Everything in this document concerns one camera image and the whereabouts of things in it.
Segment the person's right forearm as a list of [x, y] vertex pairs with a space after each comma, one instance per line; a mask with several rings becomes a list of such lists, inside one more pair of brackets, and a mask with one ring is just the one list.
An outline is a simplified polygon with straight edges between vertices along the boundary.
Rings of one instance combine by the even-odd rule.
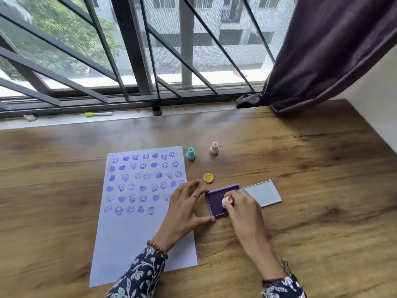
[[277, 258], [270, 242], [260, 238], [242, 246], [262, 276], [262, 298], [307, 298], [296, 276]]

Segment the white window sill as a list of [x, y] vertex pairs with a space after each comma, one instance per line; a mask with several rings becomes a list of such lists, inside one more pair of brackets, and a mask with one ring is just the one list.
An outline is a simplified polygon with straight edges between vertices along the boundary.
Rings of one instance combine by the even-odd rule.
[[[165, 106], [162, 107], [162, 115], [179, 115], [179, 114], [191, 114], [201, 112], [213, 112], [222, 110], [235, 109], [234, 102], [217, 102], [217, 103], [206, 103], [206, 104], [193, 104], [193, 105], [177, 105], [177, 106]], [[43, 116], [38, 117], [33, 122], [28, 122], [24, 118], [10, 118], [0, 120], [0, 130], [13, 130], [29, 127], [42, 127], [42, 126], [53, 126], [53, 125], [68, 125], [68, 124], [81, 124], [88, 122], [98, 121], [114, 121], [114, 120], [126, 120], [134, 118], [147, 118], [153, 117], [151, 108], [141, 108], [141, 113], [137, 113], [136, 110], [125, 110], [125, 111], [113, 111], [112, 116], [96, 116], [87, 118], [84, 114], [73, 114], [73, 115], [56, 115], [56, 116]]]

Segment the dark purple curtain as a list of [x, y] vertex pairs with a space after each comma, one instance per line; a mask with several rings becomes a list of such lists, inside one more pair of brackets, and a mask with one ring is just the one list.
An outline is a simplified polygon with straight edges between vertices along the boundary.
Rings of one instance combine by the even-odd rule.
[[236, 108], [269, 106], [277, 115], [329, 100], [397, 44], [397, 0], [298, 0], [262, 94]]

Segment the purple ink pad case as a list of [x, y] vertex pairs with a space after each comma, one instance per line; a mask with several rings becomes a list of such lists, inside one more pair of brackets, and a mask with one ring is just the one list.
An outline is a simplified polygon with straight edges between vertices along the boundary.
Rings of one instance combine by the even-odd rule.
[[[227, 187], [222, 187], [216, 190], [211, 190], [205, 194], [206, 202], [212, 217], [220, 217], [228, 215], [226, 209], [222, 206], [224, 194], [230, 190], [239, 190], [241, 187], [238, 184], [233, 184]], [[277, 204], [282, 201], [281, 196], [275, 186], [272, 178], [270, 180], [246, 186], [243, 188], [250, 194], [261, 207]]]

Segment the black metal window grille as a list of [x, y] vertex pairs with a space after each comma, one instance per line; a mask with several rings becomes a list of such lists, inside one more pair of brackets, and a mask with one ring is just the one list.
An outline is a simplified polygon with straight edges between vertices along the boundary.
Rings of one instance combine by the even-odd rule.
[[266, 75], [251, 70], [253, 81], [245, 77], [189, 0], [183, 0], [184, 4], [240, 77], [229, 71], [197, 70], [192, 60], [192, 39], [177, 51], [148, 23], [144, 0], [111, 0], [134, 72], [122, 76], [116, 64], [122, 45], [113, 39], [115, 26], [97, 14], [92, 0], [58, 1], [96, 28], [116, 78], [63, 77], [21, 56], [0, 31], [0, 119], [235, 100], [243, 94], [260, 93], [275, 63], [247, 0], [242, 1], [272, 61]]

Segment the grey building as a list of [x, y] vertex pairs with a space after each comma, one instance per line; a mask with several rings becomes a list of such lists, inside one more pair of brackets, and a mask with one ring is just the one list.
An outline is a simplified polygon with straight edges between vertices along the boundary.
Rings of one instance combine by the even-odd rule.
[[[242, 0], [189, 0], [229, 56], [253, 81], [251, 70], [266, 75], [272, 61], [265, 50], [259, 31]], [[112, 23], [118, 49], [116, 64], [122, 76], [134, 75], [119, 23], [111, 0], [92, 0], [97, 14]], [[193, 65], [201, 73], [232, 72], [236, 69], [223, 55], [213, 38], [193, 15], [183, 0], [144, 0], [148, 23], [177, 51], [192, 39]], [[247, 0], [262, 35], [274, 58], [281, 48], [296, 0]]]

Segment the white stamped paper sheet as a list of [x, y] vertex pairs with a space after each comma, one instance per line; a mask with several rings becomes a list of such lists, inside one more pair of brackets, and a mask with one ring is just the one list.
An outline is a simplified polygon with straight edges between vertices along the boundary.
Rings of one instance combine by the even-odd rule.
[[130, 267], [186, 181], [182, 146], [107, 155], [89, 287], [113, 283]]

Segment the person's right hand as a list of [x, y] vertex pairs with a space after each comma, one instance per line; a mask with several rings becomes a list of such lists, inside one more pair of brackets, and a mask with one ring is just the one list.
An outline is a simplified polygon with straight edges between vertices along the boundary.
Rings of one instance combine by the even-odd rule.
[[235, 216], [229, 217], [242, 247], [249, 252], [267, 244], [267, 232], [258, 202], [244, 189], [228, 191], [226, 196], [234, 199]]

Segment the person's left hand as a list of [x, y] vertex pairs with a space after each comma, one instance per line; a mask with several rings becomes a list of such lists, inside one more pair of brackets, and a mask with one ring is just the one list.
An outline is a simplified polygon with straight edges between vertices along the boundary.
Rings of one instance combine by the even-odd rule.
[[[200, 185], [201, 195], [209, 192]], [[169, 206], [159, 230], [151, 241], [159, 246], [165, 253], [168, 253], [173, 246], [186, 234], [191, 232], [192, 218], [195, 215], [195, 205], [198, 199], [193, 197], [183, 199], [183, 184], [177, 188], [177, 201]]]

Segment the green tree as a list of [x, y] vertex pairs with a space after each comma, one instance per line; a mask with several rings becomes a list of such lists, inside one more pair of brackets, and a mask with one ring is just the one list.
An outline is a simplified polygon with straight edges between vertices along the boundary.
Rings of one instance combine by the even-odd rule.
[[58, 0], [0, 0], [0, 31], [16, 52], [68, 79], [115, 79], [96, 28]]

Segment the person's left forearm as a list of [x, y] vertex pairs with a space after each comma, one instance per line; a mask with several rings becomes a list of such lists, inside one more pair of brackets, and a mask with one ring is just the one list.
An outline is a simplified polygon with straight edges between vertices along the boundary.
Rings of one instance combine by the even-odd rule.
[[105, 298], [152, 298], [165, 269], [168, 254], [153, 241], [135, 258]]

